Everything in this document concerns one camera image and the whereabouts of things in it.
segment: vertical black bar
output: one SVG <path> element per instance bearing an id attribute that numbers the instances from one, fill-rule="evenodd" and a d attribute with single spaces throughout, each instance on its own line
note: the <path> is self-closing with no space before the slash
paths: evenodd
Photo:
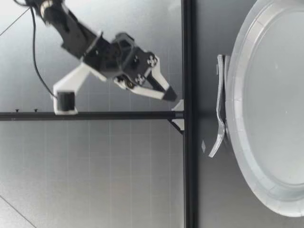
<path id="1" fill-rule="evenodd" d="M 195 80 L 195 1 L 182 0 L 183 79 L 185 99 L 184 181 L 185 228 L 198 227 L 197 92 Z"/>

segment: black metal bar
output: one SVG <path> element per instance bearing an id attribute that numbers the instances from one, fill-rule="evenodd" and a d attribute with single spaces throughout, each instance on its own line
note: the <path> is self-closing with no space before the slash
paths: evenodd
<path id="1" fill-rule="evenodd" d="M 82 112 L 77 115 L 54 113 L 0 113 L 0 121 L 53 121 L 53 120 L 169 120 L 182 119 L 183 112 Z"/>
<path id="2" fill-rule="evenodd" d="M 197 146 L 197 91 L 195 63 L 195 3 L 182 0 L 183 80 L 185 105 L 184 181 L 185 228 L 198 228 L 198 151 Z"/>

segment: horizontal black bar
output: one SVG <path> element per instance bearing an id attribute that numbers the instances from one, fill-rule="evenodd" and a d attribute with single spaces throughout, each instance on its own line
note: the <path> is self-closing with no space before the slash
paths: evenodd
<path id="1" fill-rule="evenodd" d="M 182 119 L 183 112 L 82 112 L 77 115 L 54 113 L 0 113 L 0 121 L 51 120 L 168 120 Z"/>

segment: robotic arm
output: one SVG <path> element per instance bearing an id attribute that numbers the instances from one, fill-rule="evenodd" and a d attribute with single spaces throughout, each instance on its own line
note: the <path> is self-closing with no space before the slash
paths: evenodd
<path id="1" fill-rule="evenodd" d="M 112 42 L 81 24 L 64 0 L 26 0 L 46 24 L 63 39 L 62 48 L 81 64 L 53 87 L 56 114 L 76 114 L 75 96 L 89 73 L 102 81 L 112 79 L 122 89 L 151 98 L 175 101 L 176 94 L 160 71 L 160 60 L 138 47 L 132 37 L 119 33 Z M 144 87 L 149 83 L 151 88 Z"/>

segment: white plate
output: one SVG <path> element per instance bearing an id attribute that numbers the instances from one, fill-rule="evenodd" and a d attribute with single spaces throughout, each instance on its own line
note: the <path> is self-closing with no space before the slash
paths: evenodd
<path id="1" fill-rule="evenodd" d="M 304 0 L 258 0 L 237 37 L 226 91 L 240 169 L 268 208 L 304 215 Z"/>

